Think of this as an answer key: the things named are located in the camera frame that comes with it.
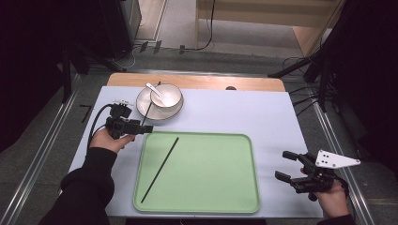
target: black sleeve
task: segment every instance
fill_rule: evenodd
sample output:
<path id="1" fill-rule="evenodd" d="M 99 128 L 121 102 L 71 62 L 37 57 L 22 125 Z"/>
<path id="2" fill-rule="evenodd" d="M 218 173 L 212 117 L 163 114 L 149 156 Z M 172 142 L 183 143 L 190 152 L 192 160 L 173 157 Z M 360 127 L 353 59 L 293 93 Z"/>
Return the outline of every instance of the black sleeve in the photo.
<path id="1" fill-rule="evenodd" d="M 111 171 L 116 157 L 107 149 L 88 149 L 82 168 L 64 177 L 62 194 L 39 224 L 109 224 L 105 207 L 115 191 Z"/>
<path id="2" fill-rule="evenodd" d="M 355 221 L 351 215 L 346 215 L 322 220 L 318 222 L 317 225 L 355 225 Z"/>

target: table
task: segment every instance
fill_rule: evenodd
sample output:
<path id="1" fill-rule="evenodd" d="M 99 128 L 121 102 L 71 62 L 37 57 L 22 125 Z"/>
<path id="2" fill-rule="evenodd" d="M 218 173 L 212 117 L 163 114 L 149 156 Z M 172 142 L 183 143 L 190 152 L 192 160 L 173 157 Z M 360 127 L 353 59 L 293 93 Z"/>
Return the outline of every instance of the table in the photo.
<path id="1" fill-rule="evenodd" d="M 337 22 L 343 4 L 344 0 L 216 0 L 213 19 L 293 26 L 301 51 L 308 56 Z M 196 45 L 198 20 L 210 19 L 211 10 L 212 1 L 196 0 Z"/>
<path id="2" fill-rule="evenodd" d="M 249 215 L 139 212 L 132 203 L 141 156 L 140 150 L 145 139 L 145 135 L 139 135 L 135 142 L 129 143 L 119 153 L 114 165 L 112 176 L 115 180 L 115 195 L 106 208 L 108 216 L 123 218 L 322 217 L 322 211 L 317 202 L 309 201 L 306 194 L 296 194 L 292 187 L 274 177 L 275 171 L 291 174 L 292 177 L 302 176 L 299 172 L 300 165 L 282 158 L 282 151 L 290 150 L 301 154 L 307 152 L 290 97 L 283 91 L 282 82 L 275 79 L 176 74 L 113 74 L 108 81 L 108 86 L 104 86 L 99 93 L 88 126 L 70 166 L 71 171 L 81 167 L 84 162 L 88 131 L 99 109 L 110 103 L 113 98 L 134 99 L 145 87 L 145 83 L 158 81 L 180 86 L 185 101 L 181 112 L 171 119 L 146 120 L 147 125 L 155 126 L 154 130 L 242 133 L 251 138 L 261 199 L 260 209 Z M 265 87 L 261 88 L 259 83 L 264 84 Z M 239 91 L 223 90 L 225 86 L 230 85 L 235 86 Z M 207 89 L 199 89 L 196 88 L 197 86 L 206 86 Z M 104 121 L 108 115 L 104 111 L 99 121 Z M 133 109 L 130 118 L 142 119 L 143 116 Z"/>

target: human hand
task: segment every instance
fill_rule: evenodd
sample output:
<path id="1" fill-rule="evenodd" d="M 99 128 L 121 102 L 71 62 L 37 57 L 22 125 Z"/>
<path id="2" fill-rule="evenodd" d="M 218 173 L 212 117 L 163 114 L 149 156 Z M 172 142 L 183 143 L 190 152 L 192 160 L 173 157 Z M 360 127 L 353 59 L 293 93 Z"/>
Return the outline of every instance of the human hand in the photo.
<path id="1" fill-rule="evenodd" d="M 118 153 L 126 144 L 134 140 L 135 135 L 128 134 L 119 139 L 113 139 L 107 128 L 97 131 L 91 139 L 90 147 L 101 147 Z"/>
<path id="2" fill-rule="evenodd" d="M 334 180 L 330 190 L 326 192 L 316 192 L 314 195 L 324 212 L 324 218 L 336 218 L 348 215 L 346 196 L 342 183 Z"/>

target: floor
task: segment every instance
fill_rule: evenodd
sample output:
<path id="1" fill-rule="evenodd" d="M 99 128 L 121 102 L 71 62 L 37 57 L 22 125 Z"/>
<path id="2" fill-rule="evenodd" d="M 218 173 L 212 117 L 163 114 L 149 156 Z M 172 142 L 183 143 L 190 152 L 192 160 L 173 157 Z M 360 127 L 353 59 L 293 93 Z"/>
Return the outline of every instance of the floor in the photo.
<path id="1" fill-rule="evenodd" d="M 161 40 L 161 51 L 157 54 L 149 52 L 153 49 L 143 53 L 135 52 L 135 58 L 129 55 L 117 62 L 123 65 L 132 65 L 127 68 L 128 71 L 135 69 L 196 70 L 258 76 L 259 74 L 277 72 L 294 64 L 298 58 L 302 57 L 291 27 L 244 22 L 214 22 L 213 41 L 204 52 L 192 54 L 187 52 L 179 55 L 175 49 L 179 49 L 180 45 L 185 45 L 186 48 L 194 47 L 192 26 L 194 2 L 194 0 L 140 1 L 143 5 L 153 3 L 157 7 L 143 6 L 145 21 L 142 22 L 143 32 L 139 36 L 142 41 L 138 42 L 149 40 L 149 45 L 154 46 L 156 41 Z M 153 13 L 148 12 L 150 9 L 156 9 L 161 14 L 163 6 L 162 15 L 154 13 L 149 16 L 150 13 Z M 151 17 L 159 22 L 152 22 L 148 19 Z M 145 33 L 144 27 L 150 24 L 154 25 Z M 207 21 L 200 21 L 200 27 L 199 46 L 204 46 L 209 38 Z M 79 90 L 78 97 L 72 103 L 71 113 L 65 118 L 64 127 L 57 133 L 57 141 L 51 144 L 53 150 L 43 165 L 37 183 L 26 190 L 30 194 L 27 199 L 24 199 L 25 206 L 21 212 L 18 212 L 20 213 L 18 219 L 10 223 L 2 221 L 0 224 L 31 224 L 32 221 L 37 221 L 41 217 L 43 210 L 51 207 L 57 196 L 59 180 L 68 172 L 69 161 L 74 156 L 73 150 L 66 151 L 65 146 L 76 149 L 82 137 L 81 133 L 86 126 L 85 123 L 80 122 L 86 113 L 86 108 L 79 107 L 79 104 L 92 104 L 96 100 L 96 93 L 102 85 L 106 84 L 110 74 L 109 70 L 99 66 L 92 67 L 90 74 L 82 77 L 83 80 L 80 83 L 82 83 L 83 89 Z M 287 91 L 307 86 L 302 80 L 301 71 L 295 71 L 292 75 L 283 77 L 283 83 Z M 308 96 L 305 89 L 296 94 L 292 95 L 292 101 Z M 0 154 L 1 216 L 6 212 L 8 203 L 23 180 L 31 160 L 41 147 L 42 140 L 46 138 L 46 131 L 52 124 L 52 118 L 57 116 L 61 97 L 62 92 L 55 95 L 43 112 L 32 122 L 23 137 Z M 297 112 L 305 107 L 306 105 L 298 105 Z M 324 129 L 316 125 L 319 122 L 315 116 L 315 111 L 307 110 L 306 113 L 298 117 L 309 151 L 329 148 L 328 140 L 323 134 Z M 329 106 L 329 119 L 333 122 L 340 121 L 338 115 L 333 113 L 331 106 Z M 353 156 L 355 156 L 355 147 L 352 146 L 352 140 L 346 133 L 344 125 L 337 124 L 339 127 L 336 129 L 336 135 L 342 147 L 353 150 Z M 398 183 L 393 179 L 393 174 L 376 161 L 364 161 L 361 167 L 353 169 L 353 173 L 356 175 L 359 187 L 375 218 L 375 223 L 363 224 L 395 224 L 398 219 L 398 200 L 396 198 Z M 125 221 L 111 218 L 111 223 L 122 225 Z M 314 221 L 298 222 L 295 219 L 273 218 L 268 219 L 268 224 L 314 224 Z"/>

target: black cloth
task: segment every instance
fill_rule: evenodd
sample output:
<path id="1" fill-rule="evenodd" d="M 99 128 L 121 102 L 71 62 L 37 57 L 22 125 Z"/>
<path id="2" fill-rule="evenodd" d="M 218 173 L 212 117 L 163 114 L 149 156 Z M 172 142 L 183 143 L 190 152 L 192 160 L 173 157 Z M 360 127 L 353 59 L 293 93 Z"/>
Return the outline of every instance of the black cloth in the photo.
<path id="1" fill-rule="evenodd" d="M 85 156 L 82 168 L 70 172 L 61 181 L 62 194 L 53 208 L 44 216 L 39 225 L 108 225 L 109 219 L 105 207 L 112 199 L 115 191 L 111 177 L 112 167 L 117 154 L 104 148 L 90 148 Z M 140 219 L 130 222 L 140 224 Z M 265 220 L 229 219 L 224 224 L 267 224 Z M 184 219 L 184 224 L 222 224 L 218 219 Z M 318 225 L 355 224 L 348 215 L 323 220 Z"/>

